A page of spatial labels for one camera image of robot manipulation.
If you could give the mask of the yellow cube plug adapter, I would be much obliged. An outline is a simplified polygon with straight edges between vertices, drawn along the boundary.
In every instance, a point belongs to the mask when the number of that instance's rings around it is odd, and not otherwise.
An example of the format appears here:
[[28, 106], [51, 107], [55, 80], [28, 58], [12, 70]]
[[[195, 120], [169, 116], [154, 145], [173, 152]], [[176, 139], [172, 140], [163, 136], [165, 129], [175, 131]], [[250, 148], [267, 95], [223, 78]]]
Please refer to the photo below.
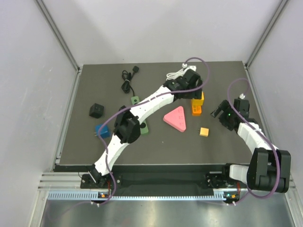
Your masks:
[[192, 104], [193, 106], [203, 106], [204, 100], [205, 100], [204, 92], [202, 91], [202, 92], [201, 92], [201, 98], [200, 98], [200, 99], [192, 99], [192, 100], [191, 100], [191, 104]]

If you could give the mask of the yellow plug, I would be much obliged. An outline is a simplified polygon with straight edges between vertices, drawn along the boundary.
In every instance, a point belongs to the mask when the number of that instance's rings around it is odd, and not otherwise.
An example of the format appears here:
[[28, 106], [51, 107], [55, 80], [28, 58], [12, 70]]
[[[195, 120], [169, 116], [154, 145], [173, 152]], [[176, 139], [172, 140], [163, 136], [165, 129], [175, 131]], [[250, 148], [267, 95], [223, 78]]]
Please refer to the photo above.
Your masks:
[[199, 135], [202, 137], [208, 137], [209, 136], [209, 129], [201, 127], [199, 130]]

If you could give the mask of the orange yellow cube socket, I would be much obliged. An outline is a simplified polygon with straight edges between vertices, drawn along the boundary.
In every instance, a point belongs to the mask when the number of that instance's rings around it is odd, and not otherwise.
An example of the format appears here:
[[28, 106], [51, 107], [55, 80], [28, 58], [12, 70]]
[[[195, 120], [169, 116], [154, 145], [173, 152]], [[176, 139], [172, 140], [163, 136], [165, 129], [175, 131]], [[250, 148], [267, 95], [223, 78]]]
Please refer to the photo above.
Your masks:
[[202, 114], [201, 105], [191, 105], [191, 111], [193, 116], [200, 116]]

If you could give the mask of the pink triangular socket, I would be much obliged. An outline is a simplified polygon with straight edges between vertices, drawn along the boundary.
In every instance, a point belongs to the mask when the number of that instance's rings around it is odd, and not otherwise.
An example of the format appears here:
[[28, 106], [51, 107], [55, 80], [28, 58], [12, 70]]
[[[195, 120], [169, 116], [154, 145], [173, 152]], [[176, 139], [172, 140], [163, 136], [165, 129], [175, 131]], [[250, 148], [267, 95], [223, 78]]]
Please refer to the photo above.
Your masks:
[[184, 132], [187, 128], [184, 108], [182, 106], [164, 115], [163, 121], [179, 132]]

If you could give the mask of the green power strip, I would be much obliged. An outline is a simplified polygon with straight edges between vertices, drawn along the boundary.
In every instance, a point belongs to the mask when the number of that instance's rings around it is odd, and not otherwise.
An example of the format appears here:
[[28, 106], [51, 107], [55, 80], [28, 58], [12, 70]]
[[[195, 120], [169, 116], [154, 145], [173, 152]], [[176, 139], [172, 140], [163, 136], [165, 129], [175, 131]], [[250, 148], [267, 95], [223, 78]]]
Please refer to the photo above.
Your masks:
[[[136, 105], [140, 102], [140, 99], [138, 96], [133, 96], [131, 97], [131, 103], [132, 105]], [[148, 134], [149, 133], [149, 129], [147, 126], [146, 121], [144, 120], [141, 124], [140, 124], [140, 131], [142, 135]]]

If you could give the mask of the blue cube plug adapter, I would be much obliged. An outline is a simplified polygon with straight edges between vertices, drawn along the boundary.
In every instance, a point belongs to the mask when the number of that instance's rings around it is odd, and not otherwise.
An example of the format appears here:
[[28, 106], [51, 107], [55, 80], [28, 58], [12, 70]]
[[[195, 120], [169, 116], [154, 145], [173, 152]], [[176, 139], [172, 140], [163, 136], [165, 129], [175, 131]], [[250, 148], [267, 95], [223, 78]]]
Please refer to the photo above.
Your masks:
[[95, 136], [100, 136], [103, 139], [109, 138], [111, 136], [110, 130], [107, 125], [102, 126], [102, 124], [95, 126]]

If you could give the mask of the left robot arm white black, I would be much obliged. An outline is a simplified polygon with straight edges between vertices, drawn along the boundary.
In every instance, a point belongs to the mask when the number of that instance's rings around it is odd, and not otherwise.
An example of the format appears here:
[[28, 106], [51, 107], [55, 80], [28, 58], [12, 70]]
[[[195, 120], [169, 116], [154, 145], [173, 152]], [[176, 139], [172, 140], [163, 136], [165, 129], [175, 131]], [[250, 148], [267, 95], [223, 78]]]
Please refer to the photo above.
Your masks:
[[141, 124], [150, 115], [178, 99], [200, 98], [203, 81], [195, 66], [185, 68], [181, 76], [166, 80], [160, 88], [143, 101], [130, 106], [122, 106], [115, 117], [113, 135], [102, 156], [89, 168], [91, 182], [96, 187], [107, 183], [107, 174], [122, 151], [141, 135]]

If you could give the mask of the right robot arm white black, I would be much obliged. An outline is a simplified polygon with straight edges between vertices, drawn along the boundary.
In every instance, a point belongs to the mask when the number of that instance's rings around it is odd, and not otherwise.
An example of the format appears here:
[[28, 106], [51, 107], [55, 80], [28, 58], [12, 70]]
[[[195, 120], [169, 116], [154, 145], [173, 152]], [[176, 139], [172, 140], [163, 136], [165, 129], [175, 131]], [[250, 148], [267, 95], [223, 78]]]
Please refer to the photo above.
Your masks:
[[230, 131], [235, 131], [252, 152], [248, 166], [226, 164], [223, 167], [221, 182], [232, 187], [242, 182], [251, 190], [286, 193], [290, 181], [291, 155], [280, 150], [265, 137], [258, 122], [249, 117], [250, 103], [246, 99], [236, 98], [233, 105], [223, 100], [211, 113]]

